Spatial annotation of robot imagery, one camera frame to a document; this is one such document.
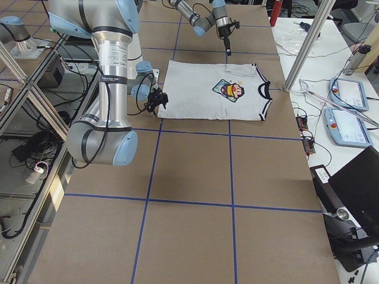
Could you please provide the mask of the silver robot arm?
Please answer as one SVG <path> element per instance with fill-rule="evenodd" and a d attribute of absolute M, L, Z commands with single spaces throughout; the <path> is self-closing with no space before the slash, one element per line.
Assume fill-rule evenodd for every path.
<path fill-rule="evenodd" d="M 239 28 L 238 21 L 232 21 L 228 17 L 225 1 L 212 1 L 212 10 L 208 15 L 202 17 L 194 10 L 195 4 L 190 7 L 186 1 L 168 1 L 168 4 L 184 16 L 193 27 L 195 34 L 202 37 L 209 29 L 216 26 L 216 33 L 223 41 L 226 54 L 232 55 L 229 37 L 232 34 L 232 27 Z"/>
<path fill-rule="evenodd" d="M 128 88 L 128 47 L 140 29 L 135 1 L 49 1 L 50 24 L 58 33 L 90 38 L 98 55 L 99 95 L 70 127 L 66 145 L 74 162 L 130 164 L 138 137 L 127 120 L 127 96 L 144 100 L 142 111 L 168 103 L 149 62 L 136 65 L 136 85 Z"/>

